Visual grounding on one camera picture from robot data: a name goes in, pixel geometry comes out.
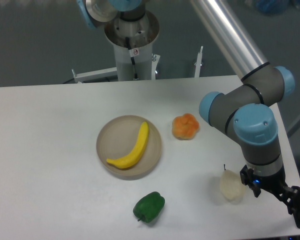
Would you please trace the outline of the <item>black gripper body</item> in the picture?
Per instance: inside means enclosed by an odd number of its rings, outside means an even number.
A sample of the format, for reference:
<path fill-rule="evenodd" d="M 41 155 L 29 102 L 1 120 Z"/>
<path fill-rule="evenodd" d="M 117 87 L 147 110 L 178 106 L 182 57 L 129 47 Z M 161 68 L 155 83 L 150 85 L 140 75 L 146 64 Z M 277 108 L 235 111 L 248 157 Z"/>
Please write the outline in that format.
<path fill-rule="evenodd" d="M 261 190 L 271 193 L 275 197 L 280 197 L 285 192 L 286 174 L 284 171 L 278 171 L 270 176 L 252 175 L 251 190 L 256 198 L 261 194 Z"/>

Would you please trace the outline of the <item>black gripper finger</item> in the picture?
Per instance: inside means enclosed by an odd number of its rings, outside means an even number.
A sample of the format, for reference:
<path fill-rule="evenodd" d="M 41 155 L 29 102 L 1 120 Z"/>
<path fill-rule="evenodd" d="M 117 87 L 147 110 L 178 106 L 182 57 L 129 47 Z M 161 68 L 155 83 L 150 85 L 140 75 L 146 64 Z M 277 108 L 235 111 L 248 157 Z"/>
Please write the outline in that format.
<path fill-rule="evenodd" d="M 290 215 L 293 215 L 295 225 L 300 228 L 300 187 L 284 186 L 275 193 L 279 201 L 284 203 Z"/>
<path fill-rule="evenodd" d="M 241 183 L 248 186 L 253 191 L 253 195 L 258 198 L 261 194 L 259 181 L 254 178 L 254 170 L 245 165 L 239 172 Z"/>

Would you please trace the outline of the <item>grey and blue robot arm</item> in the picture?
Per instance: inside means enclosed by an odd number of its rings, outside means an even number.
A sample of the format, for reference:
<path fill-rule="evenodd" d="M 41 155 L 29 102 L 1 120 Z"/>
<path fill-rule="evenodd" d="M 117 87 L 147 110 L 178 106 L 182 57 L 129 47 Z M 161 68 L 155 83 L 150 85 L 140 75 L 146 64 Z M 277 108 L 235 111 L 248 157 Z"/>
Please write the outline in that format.
<path fill-rule="evenodd" d="M 241 182 L 258 197 L 274 195 L 287 207 L 300 228 L 300 187 L 287 186 L 278 125 L 270 106 L 295 88 L 292 73 L 273 67 L 260 52 L 224 0 L 193 0 L 194 10 L 240 78 L 242 85 L 230 93 L 210 92 L 199 104 L 200 116 L 241 147 L 246 165 Z M 156 17 L 144 0 L 80 0 L 79 9 L 90 27 L 104 25 L 115 48 L 120 81 L 154 77 L 148 47 L 159 33 Z"/>

